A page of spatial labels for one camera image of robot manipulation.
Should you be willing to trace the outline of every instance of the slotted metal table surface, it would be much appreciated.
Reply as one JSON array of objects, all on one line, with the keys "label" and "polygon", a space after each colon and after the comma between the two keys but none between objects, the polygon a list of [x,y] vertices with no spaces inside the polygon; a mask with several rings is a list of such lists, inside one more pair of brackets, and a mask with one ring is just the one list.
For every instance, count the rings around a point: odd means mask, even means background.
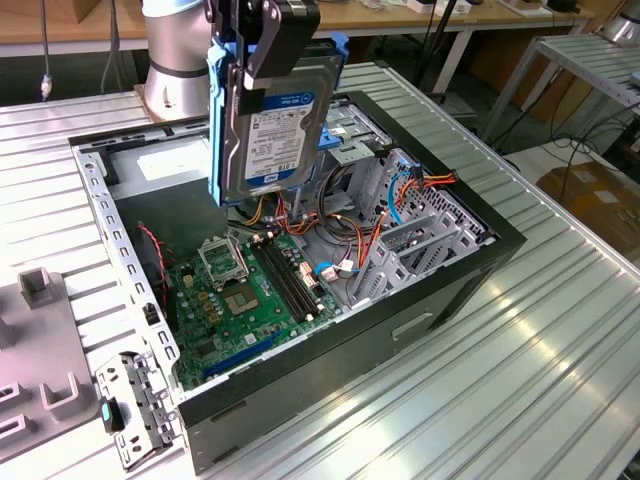
[{"label": "slotted metal table surface", "polygon": [[[369,93],[528,241],[444,327],[201,478],[615,478],[640,447],[639,274],[390,69]],[[134,94],[0,110],[0,272],[61,271],[92,370],[139,345],[65,138],[148,122]],[[190,478],[174,448],[131,476]],[[122,478],[100,420],[0,478]]]},{"label": "slotted metal table surface", "polygon": [[[504,109],[538,55],[545,56],[552,64],[541,76],[534,89],[536,94],[531,94],[533,96],[542,93],[543,87],[560,67],[623,107],[640,103],[640,89],[630,81],[631,74],[640,71],[640,46],[623,48],[596,34],[538,37],[531,41],[496,101],[482,131],[483,139],[488,139],[493,133]],[[594,112],[596,115],[599,113],[597,108]]]}]

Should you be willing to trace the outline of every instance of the expansion slot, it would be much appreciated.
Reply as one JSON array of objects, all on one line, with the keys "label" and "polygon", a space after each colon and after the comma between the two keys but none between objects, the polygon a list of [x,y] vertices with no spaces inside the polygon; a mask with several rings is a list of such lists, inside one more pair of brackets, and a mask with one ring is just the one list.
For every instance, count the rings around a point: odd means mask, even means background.
[{"label": "expansion slot", "polygon": [[273,243],[266,241],[253,245],[252,251],[265,274],[289,307],[296,322],[313,320],[314,315],[320,312],[320,308],[309,295],[302,281],[291,271],[280,250]]},{"label": "expansion slot", "polygon": [[256,343],[251,347],[232,355],[231,357],[222,360],[210,367],[207,367],[202,372],[202,378],[206,379],[208,377],[212,377],[217,375],[218,373],[222,373],[225,370],[229,370],[230,368],[235,367],[236,365],[241,364],[242,362],[249,360],[251,357],[255,357],[263,352],[266,352],[271,347],[273,347],[273,342],[276,338],[278,338],[282,334],[282,330],[274,333],[269,338],[265,338],[260,343]]}]

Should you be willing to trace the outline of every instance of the cable connector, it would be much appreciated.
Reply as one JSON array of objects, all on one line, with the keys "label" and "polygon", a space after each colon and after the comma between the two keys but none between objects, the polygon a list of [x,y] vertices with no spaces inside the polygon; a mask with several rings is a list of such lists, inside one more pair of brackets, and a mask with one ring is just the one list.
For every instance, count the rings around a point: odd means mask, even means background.
[{"label": "cable connector", "polygon": [[45,73],[42,76],[42,82],[40,83],[40,92],[42,92],[43,102],[46,102],[47,98],[49,98],[49,94],[51,93],[52,88],[53,88],[53,80],[51,79],[51,75],[47,75]]},{"label": "cable connector", "polygon": [[412,165],[411,166],[411,175],[418,182],[418,191],[420,193],[424,192],[424,173],[422,172],[421,165]]}]

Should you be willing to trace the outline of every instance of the gray holder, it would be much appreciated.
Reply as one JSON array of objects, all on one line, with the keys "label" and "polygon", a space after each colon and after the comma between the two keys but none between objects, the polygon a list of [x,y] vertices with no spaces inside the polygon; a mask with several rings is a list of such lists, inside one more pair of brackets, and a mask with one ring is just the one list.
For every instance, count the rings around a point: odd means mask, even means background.
[{"label": "gray holder", "polygon": [[62,275],[19,274],[0,288],[0,463],[97,412]]}]

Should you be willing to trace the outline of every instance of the hard disk drive label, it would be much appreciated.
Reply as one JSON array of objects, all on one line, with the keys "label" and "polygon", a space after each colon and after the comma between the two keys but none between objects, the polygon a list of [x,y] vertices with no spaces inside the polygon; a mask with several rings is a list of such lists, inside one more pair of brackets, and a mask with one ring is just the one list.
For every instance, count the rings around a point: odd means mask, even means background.
[{"label": "hard disk drive label", "polygon": [[300,163],[306,132],[302,121],[314,94],[302,92],[264,99],[264,111],[251,115],[245,179],[255,186],[289,177]]}]

